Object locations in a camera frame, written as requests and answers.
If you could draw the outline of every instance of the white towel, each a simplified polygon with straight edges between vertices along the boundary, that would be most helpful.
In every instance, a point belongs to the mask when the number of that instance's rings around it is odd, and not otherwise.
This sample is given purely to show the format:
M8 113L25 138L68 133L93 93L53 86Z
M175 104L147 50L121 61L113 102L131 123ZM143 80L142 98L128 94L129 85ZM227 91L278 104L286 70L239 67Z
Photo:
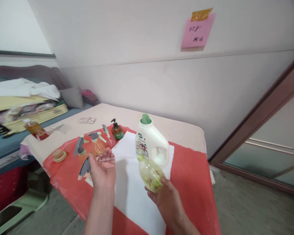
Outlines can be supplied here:
M37 84L24 78L0 82L0 97L30 97L32 95L39 95L52 100L60 98L57 87L46 82Z
M135 134L126 132L124 137L112 149L115 157L127 156L127 159L116 159L116 182L114 206L126 217L145 230L148 234L163 235L166 231L157 206L148 197L145 184L140 177L136 157ZM167 179L170 179L174 146L170 145L169 164L163 168Z

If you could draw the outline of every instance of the left hand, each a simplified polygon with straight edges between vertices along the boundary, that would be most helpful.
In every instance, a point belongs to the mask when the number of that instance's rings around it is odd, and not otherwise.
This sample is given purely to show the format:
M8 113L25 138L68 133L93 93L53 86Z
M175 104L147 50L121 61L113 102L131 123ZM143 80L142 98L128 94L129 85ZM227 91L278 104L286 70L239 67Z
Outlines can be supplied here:
M100 159L114 158L111 149L106 148L96 158L89 154L92 183L95 189L113 189L115 184L115 160L99 162Z

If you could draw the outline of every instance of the brown glass bottle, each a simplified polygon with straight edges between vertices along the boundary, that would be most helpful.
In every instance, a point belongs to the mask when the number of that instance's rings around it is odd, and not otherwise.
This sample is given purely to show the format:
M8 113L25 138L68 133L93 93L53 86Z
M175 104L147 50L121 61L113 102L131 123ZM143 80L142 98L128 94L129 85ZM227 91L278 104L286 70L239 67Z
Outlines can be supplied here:
M115 118L111 122L114 122L111 133L113 134L116 140L122 139L124 136L122 127L118 125L117 122L115 122Z
M23 122L25 122L25 128L29 131L35 138L44 140L49 135L47 132L35 121L31 121L30 119L24 119Z

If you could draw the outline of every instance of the floor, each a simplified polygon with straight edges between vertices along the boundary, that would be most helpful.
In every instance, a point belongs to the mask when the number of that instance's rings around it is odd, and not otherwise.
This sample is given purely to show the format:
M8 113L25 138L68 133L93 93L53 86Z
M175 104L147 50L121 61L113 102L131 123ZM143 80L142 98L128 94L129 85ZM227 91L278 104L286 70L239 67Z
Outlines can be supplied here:
M294 197L214 169L213 186L223 235L294 235ZM55 189L49 202L8 235L80 235L84 222Z

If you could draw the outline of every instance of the glass door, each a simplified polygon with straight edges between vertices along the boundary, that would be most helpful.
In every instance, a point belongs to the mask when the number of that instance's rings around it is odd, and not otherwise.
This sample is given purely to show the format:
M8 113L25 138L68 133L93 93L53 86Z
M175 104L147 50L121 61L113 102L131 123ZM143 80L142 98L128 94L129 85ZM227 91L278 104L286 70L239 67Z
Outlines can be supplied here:
M294 195L294 61L209 163Z

